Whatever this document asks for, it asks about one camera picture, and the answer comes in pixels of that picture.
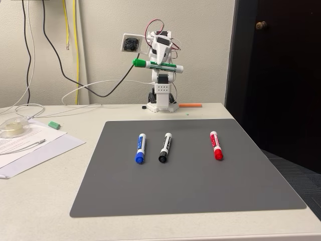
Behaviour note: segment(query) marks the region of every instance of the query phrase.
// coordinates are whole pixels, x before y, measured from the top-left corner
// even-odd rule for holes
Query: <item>yellow cable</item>
[[[66,49],[69,50],[69,25],[68,25],[68,18],[67,18],[67,10],[66,10],[65,0],[62,0],[62,5],[64,6],[65,22],[66,22]]]
[[[78,56],[78,43],[77,43],[77,28],[76,28],[76,0],[73,0],[73,18],[74,18],[74,36],[77,55],[77,82],[79,83],[79,56]],[[76,104],[78,104],[78,90],[76,91]]]

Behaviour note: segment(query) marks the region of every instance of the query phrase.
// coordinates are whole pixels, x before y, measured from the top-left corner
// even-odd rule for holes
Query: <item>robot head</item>
[[[149,51],[149,56],[154,57],[156,55],[157,64],[162,64],[167,61],[169,54],[172,50],[172,40],[170,37],[166,35],[156,35],[155,32],[150,34],[152,37],[151,41],[151,49]]]

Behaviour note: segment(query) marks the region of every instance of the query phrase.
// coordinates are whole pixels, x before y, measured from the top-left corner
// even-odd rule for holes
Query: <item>black marker cap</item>
[[[165,163],[167,161],[167,152],[161,152],[160,155],[159,155],[158,160],[161,163]]]

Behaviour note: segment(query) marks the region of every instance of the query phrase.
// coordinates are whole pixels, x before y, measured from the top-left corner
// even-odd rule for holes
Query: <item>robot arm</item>
[[[166,62],[169,56],[172,54],[172,40],[164,35],[155,35],[152,33],[151,49],[149,50],[149,57],[155,56],[156,51],[156,63],[161,65]]]
[[[145,41],[148,44],[147,53],[141,51],[141,45]],[[154,82],[154,88],[148,96],[147,108],[153,112],[160,110],[174,112],[178,108],[178,103],[171,94],[171,82],[175,80],[174,74],[182,73],[184,68],[170,63],[172,49],[174,49],[173,44],[170,31],[150,32],[147,36],[134,34],[124,34],[123,36],[122,52],[140,53],[149,56],[150,61],[135,59],[133,65],[152,69],[151,79]]]

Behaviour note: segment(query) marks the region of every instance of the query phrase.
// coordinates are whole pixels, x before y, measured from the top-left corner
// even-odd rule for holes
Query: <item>blue marker cap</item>
[[[144,153],[143,152],[138,152],[136,154],[136,162],[138,164],[142,164],[144,162]]]

